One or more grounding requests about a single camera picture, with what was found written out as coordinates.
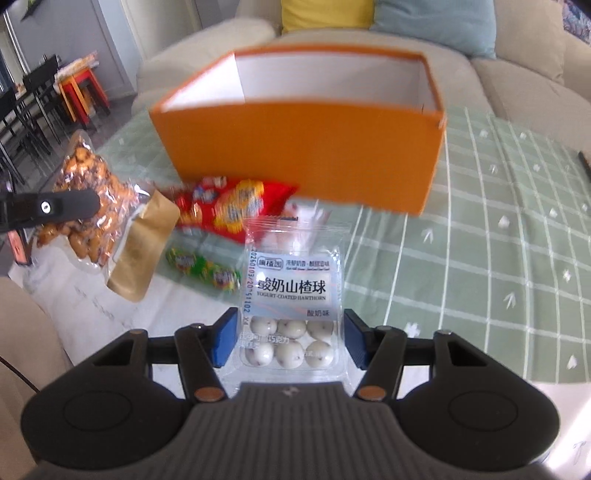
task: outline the door frame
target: door frame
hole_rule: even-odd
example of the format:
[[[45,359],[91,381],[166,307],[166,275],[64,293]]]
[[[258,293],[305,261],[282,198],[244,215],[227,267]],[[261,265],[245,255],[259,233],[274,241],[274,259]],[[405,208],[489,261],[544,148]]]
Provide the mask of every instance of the door frame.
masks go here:
[[[127,22],[131,29],[131,33],[134,36],[135,43],[138,46],[139,54],[142,57],[142,60],[148,60],[149,57],[146,55],[144,45],[141,40],[141,35],[139,35],[137,27],[134,22],[134,16],[131,14],[131,10],[129,9],[129,5],[127,4],[127,0],[117,0],[121,1],[121,6],[125,12],[125,16],[127,17]],[[197,12],[197,6],[195,5],[193,0],[183,0],[187,8],[187,12],[189,13],[189,18],[191,20],[191,25],[193,26],[193,32],[201,30],[201,21],[199,20],[199,13]]]

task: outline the orange box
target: orange box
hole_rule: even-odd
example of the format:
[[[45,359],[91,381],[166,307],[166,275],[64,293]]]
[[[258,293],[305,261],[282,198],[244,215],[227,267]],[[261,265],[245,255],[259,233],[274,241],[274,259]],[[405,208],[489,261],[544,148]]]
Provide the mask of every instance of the orange box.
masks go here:
[[[222,57],[150,112],[184,181],[279,180],[418,215],[446,116],[420,53],[289,45]]]

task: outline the white candy ball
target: white candy ball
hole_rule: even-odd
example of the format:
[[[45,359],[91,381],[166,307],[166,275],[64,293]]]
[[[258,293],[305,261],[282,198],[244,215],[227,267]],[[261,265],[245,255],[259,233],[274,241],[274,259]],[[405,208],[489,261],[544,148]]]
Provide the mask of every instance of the white candy ball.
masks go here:
[[[315,340],[329,342],[332,337],[334,325],[332,322],[308,322],[308,333]]]
[[[304,349],[299,342],[281,343],[277,346],[275,357],[283,368],[292,370],[304,362]]]
[[[251,319],[251,330],[256,335],[266,337],[277,331],[277,320],[268,317],[253,317]]]
[[[306,323],[303,320],[279,320],[277,332],[287,338],[298,339],[306,333]]]
[[[266,367],[273,361],[275,349],[271,343],[260,343],[257,347],[247,348],[246,360],[254,367]]]
[[[316,340],[306,349],[306,362],[312,368],[326,368],[335,358],[335,351],[326,342]]]

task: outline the product label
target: product label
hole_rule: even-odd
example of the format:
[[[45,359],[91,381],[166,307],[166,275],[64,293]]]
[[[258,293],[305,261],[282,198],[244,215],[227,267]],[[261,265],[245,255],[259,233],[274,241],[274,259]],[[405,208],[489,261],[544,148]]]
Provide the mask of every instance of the product label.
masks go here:
[[[244,314],[337,321],[339,281],[338,264],[327,254],[296,257],[251,252]]]

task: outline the black cable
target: black cable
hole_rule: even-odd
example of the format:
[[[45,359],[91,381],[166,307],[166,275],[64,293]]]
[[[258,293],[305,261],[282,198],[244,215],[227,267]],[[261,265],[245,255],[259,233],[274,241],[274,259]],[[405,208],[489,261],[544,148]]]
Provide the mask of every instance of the black cable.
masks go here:
[[[14,373],[18,378],[24,381],[35,393],[39,393],[39,389],[35,385],[33,385],[27,377],[25,377],[15,367],[13,367],[9,362],[4,360],[2,356],[0,356],[0,363],[4,364],[12,373]]]

